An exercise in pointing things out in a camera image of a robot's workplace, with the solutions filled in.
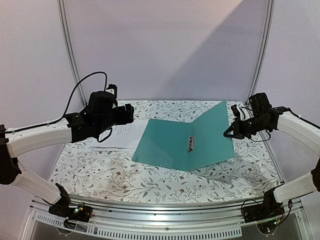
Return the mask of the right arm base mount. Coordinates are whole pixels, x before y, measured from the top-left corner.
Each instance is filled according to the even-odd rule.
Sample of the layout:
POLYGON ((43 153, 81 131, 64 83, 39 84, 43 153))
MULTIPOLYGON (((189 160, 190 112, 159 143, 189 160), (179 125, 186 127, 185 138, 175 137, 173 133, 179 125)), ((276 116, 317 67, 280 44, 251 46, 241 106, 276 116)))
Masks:
POLYGON ((293 207, 293 202, 289 199, 287 202, 289 211, 286 213, 284 204, 276 201, 274 191, 275 188, 272 188, 265 192, 262 203, 247 199, 240 207, 244 222, 256 222, 258 231, 265 236, 275 233, 278 226, 288 218, 293 207))

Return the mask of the white printed paper sheet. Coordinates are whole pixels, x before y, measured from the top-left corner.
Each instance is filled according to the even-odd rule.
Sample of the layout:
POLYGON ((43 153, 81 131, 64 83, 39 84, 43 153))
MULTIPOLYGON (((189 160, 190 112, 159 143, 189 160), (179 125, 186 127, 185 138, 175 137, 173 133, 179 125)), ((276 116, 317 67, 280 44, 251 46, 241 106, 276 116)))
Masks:
POLYGON ((147 120, 137 120, 126 125, 115 125, 108 139, 98 142, 93 139, 90 148, 94 150, 135 150, 148 124, 147 120))

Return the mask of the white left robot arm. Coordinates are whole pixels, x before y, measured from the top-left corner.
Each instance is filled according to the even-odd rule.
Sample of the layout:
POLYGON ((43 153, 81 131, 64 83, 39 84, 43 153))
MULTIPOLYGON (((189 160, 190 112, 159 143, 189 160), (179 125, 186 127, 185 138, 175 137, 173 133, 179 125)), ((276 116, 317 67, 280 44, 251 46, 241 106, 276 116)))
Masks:
POLYGON ((117 95, 110 91, 91 93, 88 104, 80 111, 67 113, 61 119, 37 126, 6 129, 0 126, 0 183, 21 188, 43 199, 63 216, 74 213, 68 193, 62 186, 49 183, 30 171, 18 157, 48 146, 77 143, 88 138, 99 139, 113 126, 131 124, 134 107, 119 106, 117 95))

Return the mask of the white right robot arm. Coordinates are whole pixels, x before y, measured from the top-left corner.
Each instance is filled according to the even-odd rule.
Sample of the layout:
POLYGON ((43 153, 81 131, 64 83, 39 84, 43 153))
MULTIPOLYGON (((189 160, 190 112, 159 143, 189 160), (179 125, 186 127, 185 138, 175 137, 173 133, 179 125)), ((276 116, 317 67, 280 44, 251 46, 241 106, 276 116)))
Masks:
POLYGON ((267 95, 256 93, 249 97, 251 117, 242 119, 237 105, 231 106, 234 120, 223 133, 225 137, 252 139, 260 132, 284 133, 277 136, 273 149, 286 183, 267 191, 258 213, 269 218, 278 207, 292 199, 320 190, 320 127, 294 113, 289 107, 272 106, 267 95))

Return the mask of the teal plastic folder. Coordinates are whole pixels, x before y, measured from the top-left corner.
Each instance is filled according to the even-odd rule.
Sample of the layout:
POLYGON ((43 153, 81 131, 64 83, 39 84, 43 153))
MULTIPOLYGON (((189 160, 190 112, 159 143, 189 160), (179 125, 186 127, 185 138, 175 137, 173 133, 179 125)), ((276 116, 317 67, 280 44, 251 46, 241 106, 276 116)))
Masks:
POLYGON ((235 157, 233 141, 224 137, 229 127, 227 103, 222 101, 192 122, 150 119, 132 161, 179 171, 192 171, 235 157), (194 150, 188 152, 190 135, 194 150))

